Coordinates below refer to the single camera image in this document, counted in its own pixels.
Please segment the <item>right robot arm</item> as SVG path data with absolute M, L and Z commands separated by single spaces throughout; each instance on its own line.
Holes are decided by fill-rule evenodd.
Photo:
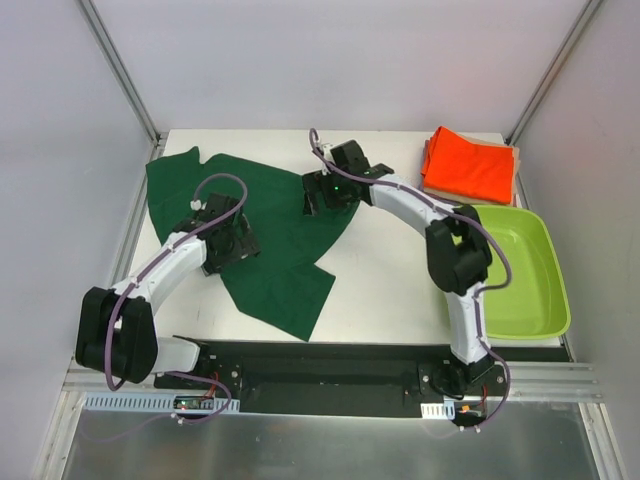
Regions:
M 424 238 L 427 271 L 445 295 L 451 325 L 452 357 L 431 374 L 430 382 L 444 394 L 473 394 L 494 365 L 484 293 L 497 250 L 477 210 L 467 204 L 452 206 L 411 186 L 390 167 L 371 165 L 354 140 L 330 146 L 311 130 L 309 143 L 324 166 L 302 178 L 304 214 L 317 216 L 322 209 L 365 203 L 393 215 Z

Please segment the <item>dark green t-shirt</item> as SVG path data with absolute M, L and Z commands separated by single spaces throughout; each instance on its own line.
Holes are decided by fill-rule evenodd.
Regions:
M 225 268 L 222 282 L 240 312 L 309 340 L 335 281 L 315 263 L 345 231 L 356 206 L 322 207 L 307 216 L 300 175 L 227 154 L 202 162 L 196 147 L 155 160 L 146 172 L 147 204 L 160 241 L 189 215 L 195 190 L 207 177 L 220 176 L 204 187 L 205 195 L 238 198 L 247 192 L 243 212 L 261 252 Z

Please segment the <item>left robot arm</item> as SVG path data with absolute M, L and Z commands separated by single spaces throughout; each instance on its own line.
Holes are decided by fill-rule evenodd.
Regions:
M 161 249 L 131 277 L 83 297 L 75 361 L 106 371 L 125 382 L 140 383 L 152 374 L 176 371 L 188 388 L 204 387 L 210 363 L 195 340 L 160 337 L 154 316 L 169 295 L 195 270 L 220 275 L 229 266 L 260 253 L 243 213 L 243 201 L 213 193 L 204 205 L 180 221 Z

